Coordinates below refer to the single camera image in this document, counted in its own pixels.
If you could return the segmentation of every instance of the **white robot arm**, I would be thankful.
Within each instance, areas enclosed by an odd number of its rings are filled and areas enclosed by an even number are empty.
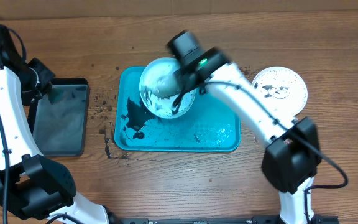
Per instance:
[[[145,219],[119,220],[106,207],[90,202],[76,192],[67,168],[45,158],[39,151],[22,105],[42,97],[48,81],[39,76],[37,69],[17,60],[16,49],[6,32],[6,27],[0,25],[0,58],[5,57],[0,60],[0,114],[10,149],[9,175],[12,176],[8,183],[7,209],[21,219],[58,218],[65,223],[144,224]],[[285,144],[284,141],[291,138],[291,132],[294,132],[318,148],[314,124],[308,119],[297,123],[294,117],[269,108],[235,63],[228,61],[216,49],[203,52],[194,42],[194,39],[189,39],[189,33],[184,32],[168,43],[168,48],[182,64],[183,76],[178,80],[183,84],[183,92],[205,86],[213,96],[238,114],[266,148],[262,170],[269,182],[279,190],[279,219],[286,224],[306,224],[305,206],[309,219],[313,218],[314,213],[311,195],[304,198],[304,191],[313,183],[321,158],[311,154],[298,142]],[[2,191],[7,185],[2,181],[6,171],[2,150],[0,136],[0,205]],[[18,187],[16,182],[22,174],[27,174],[29,180]]]

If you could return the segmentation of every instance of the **wood grain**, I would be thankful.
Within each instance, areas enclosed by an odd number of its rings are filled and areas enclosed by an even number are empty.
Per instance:
[[[317,122],[322,150],[350,178],[345,189],[314,190],[313,208],[358,223],[358,11],[0,22],[21,35],[28,58],[41,59],[60,78],[89,81],[85,153],[54,159],[69,168],[81,193],[120,217],[249,217],[280,209],[277,191],[260,170],[264,150],[244,125],[240,147],[229,154],[124,152],[109,142],[119,158],[107,159],[99,129],[114,132],[120,74],[168,56],[165,43],[188,29],[206,49],[220,46],[249,67],[250,80],[273,65],[302,76],[309,99],[298,117]],[[318,170],[317,184],[342,181],[325,162]]]
[[[0,19],[358,10],[358,0],[0,0]]]

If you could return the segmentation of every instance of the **teal plastic tray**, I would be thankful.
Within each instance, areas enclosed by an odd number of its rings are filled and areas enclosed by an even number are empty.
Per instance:
[[[139,80],[145,67],[130,67],[120,79],[114,140],[130,151],[231,152],[241,141],[239,118],[225,104],[198,91],[181,117],[162,119],[143,104]]]

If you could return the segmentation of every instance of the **green light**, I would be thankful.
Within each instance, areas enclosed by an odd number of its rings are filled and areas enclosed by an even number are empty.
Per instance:
[[[204,58],[200,62],[198,62],[198,65],[200,65],[202,67],[206,64],[207,61],[208,61],[208,59]]]

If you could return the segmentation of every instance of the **white plate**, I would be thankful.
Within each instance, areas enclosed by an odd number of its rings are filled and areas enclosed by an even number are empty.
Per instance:
[[[265,96],[265,102],[281,113],[297,115],[308,100],[308,89],[303,79],[285,67],[270,67],[256,75],[252,86]]]

